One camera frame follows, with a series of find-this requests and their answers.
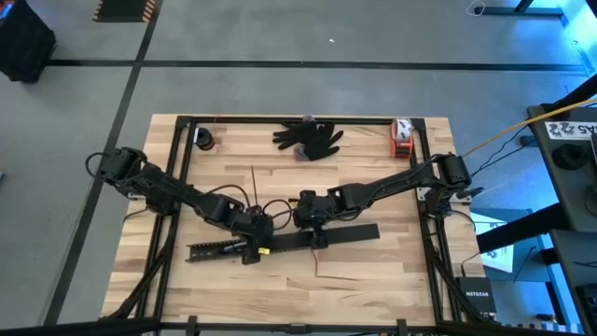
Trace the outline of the black duct cover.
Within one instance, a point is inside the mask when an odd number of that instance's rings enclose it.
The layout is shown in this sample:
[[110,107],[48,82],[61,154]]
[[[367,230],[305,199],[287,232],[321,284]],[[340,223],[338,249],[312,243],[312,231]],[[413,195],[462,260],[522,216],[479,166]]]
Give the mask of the black duct cover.
[[[380,238],[377,224],[363,224],[351,227],[340,227],[323,230],[326,232],[328,246],[346,244]],[[312,249],[311,239],[313,231],[299,231],[294,233],[276,235],[273,237],[275,247],[271,253]]]

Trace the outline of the black slotted cable duct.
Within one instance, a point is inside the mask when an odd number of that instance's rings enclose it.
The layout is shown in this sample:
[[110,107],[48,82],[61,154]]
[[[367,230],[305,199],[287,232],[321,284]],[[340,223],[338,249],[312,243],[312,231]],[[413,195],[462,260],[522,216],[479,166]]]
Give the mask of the black slotted cable duct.
[[242,237],[220,242],[198,243],[187,247],[189,248],[189,255],[186,262],[189,263],[220,259],[239,259],[242,262],[243,251],[249,248]]

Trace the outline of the black work glove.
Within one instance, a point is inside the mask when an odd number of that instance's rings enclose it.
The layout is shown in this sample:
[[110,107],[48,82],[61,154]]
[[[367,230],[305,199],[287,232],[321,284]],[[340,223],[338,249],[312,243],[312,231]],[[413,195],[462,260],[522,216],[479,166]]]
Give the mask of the black work glove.
[[334,155],[340,150],[336,143],[343,135],[344,131],[336,132],[332,123],[318,125],[312,135],[295,147],[294,158],[297,161],[318,161]]
[[284,131],[273,133],[273,144],[277,144],[280,150],[287,149],[294,145],[302,145],[304,149],[314,147],[324,139],[314,121],[303,121],[300,123],[284,122]]

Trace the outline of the orange tape dispenser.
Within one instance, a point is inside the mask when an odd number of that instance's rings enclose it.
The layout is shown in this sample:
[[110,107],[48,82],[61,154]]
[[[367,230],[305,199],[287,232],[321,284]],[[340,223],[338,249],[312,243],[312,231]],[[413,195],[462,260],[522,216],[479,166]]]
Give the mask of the orange tape dispenser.
[[390,127],[391,152],[397,159],[409,159],[413,151],[413,130],[410,119],[394,119]]

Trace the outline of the black roll on red base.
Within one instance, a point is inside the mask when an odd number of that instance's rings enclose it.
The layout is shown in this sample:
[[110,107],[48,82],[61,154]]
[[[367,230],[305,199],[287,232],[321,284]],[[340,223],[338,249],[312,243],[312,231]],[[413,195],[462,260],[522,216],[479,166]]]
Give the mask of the black roll on red base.
[[198,149],[208,151],[215,146],[215,138],[208,129],[197,127],[194,131],[193,143]]

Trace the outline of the white paper sheet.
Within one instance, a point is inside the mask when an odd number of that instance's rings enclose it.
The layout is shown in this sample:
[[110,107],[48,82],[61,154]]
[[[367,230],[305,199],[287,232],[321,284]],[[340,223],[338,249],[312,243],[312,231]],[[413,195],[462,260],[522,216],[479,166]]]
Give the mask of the white paper sheet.
[[[475,234],[477,236],[506,225],[506,222],[503,220],[487,217],[475,212],[472,212],[470,216],[475,223]],[[500,247],[497,250],[485,252],[481,255],[481,260],[484,266],[490,267],[497,271],[512,273],[514,263],[514,245],[507,245]]]

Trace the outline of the black table leg beam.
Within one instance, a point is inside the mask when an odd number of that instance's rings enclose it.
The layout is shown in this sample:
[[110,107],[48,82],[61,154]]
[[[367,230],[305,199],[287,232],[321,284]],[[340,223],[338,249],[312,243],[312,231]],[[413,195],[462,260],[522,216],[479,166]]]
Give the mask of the black table leg beam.
[[562,206],[555,203],[526,217],[486,231],[477,236],[477,242],[479,252],[483,254],[553,230],[571,229],[571,222]]

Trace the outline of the black mat with orange stripes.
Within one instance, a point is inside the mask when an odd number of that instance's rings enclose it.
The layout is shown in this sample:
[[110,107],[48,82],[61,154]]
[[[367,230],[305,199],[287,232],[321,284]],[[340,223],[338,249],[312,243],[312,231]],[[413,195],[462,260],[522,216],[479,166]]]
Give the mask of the black mat with orange stripes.
[[156,0],[99,0],[95,22],[150,22]]

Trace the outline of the black spool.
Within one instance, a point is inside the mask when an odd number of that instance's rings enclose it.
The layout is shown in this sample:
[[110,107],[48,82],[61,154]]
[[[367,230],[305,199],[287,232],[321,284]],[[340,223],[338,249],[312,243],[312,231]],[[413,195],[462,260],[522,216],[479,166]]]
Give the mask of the black spool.
[[586,154],[582,146],[564,144],[551,153],[554,164],[564,170],[574,171],[586,164]]

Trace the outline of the dark grey side table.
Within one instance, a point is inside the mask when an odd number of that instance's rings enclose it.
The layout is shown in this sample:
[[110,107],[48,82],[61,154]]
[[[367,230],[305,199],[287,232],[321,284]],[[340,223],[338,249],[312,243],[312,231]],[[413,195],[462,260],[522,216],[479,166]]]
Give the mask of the dark grey side table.
[[[597,232],[597,152],[590,140],[552,140],[548,137],[546,121],[588,121],[597,122],[597,105],[577,107],[568,113],[568,119],[542,119],[531,124],[543,160],[547,166],[558,203],[568,216],[572,231]],[[557,167],[551,158],[552,151],[564,144],[582,146],[586,164],[574,171]]]

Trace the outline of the white printed label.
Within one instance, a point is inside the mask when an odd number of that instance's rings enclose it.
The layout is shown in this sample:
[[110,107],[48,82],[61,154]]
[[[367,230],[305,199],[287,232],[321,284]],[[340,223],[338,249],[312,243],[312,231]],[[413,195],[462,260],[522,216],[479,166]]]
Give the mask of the white printed label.
[[546,121],[548,137],[552,140],[590,140],[597,134],[597,122],[588,121]]

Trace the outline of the black desk base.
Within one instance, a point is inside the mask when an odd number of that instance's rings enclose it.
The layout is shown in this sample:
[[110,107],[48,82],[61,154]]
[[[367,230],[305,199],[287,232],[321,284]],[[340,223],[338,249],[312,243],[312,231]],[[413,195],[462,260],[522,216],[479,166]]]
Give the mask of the black desk base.
[[519,16],[532,18],[562,19],[563,11],[559,7],[533,7],[534,0],[520,0],[514,7],[474,6],[472,13],[478,16]]

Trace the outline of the black storage crate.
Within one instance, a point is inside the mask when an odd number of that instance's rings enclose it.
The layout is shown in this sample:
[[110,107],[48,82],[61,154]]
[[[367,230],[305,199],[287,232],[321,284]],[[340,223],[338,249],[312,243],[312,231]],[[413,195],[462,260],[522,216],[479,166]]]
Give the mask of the black storage crate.
[[55,47],[54,32],[26,0],[0,0],[0,72],[10,81],[37,82]]

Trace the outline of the black aluminium table frame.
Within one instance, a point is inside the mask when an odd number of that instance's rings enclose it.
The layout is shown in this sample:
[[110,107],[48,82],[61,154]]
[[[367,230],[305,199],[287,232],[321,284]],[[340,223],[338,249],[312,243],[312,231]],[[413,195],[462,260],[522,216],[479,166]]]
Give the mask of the black aluminium table frame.
[[[409,159],[389,153],[389,118],[336,119],[344,131],[341,152],[299,162],[271,141],[283,119],[274,116],[156,115],[142,149],[147,160],[200,191],[214,190],[261,207],[273,219],[273,237],[377,224],[380,238],[262,255],[256,264],[239,259],[186,262],[188,245],[235,239],[187,205],[171,216],[150,211],[124,229],[110,298],[122,304],[91,322],[5,329],[1,336],[130,336],[181,329],[364,332],[410,336],[577,336],[542,329],[509,328],[483,317],[455,282],[454,256],[438,220],[425,211],[415,189],[379,200],[351,221],[300,230],[293,213],[302,190],[324,196],[330,188],[367,184],[406,171],[436,154],[453,154],[451,143],[430,138],[428,123],[413,122],[417,141]],[[215,146],[193,143],[197,127]],[[258,206],[253,195],[254,165]]]

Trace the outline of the black Netgear network switch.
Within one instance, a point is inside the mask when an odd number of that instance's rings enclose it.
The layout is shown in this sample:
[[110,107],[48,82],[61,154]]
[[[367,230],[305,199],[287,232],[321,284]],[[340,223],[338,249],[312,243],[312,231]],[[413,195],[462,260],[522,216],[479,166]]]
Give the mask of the black Netgear network switch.
[[491,282],[485,277],[457,277],[456,281],[467,299],[485,315],[496,313]]

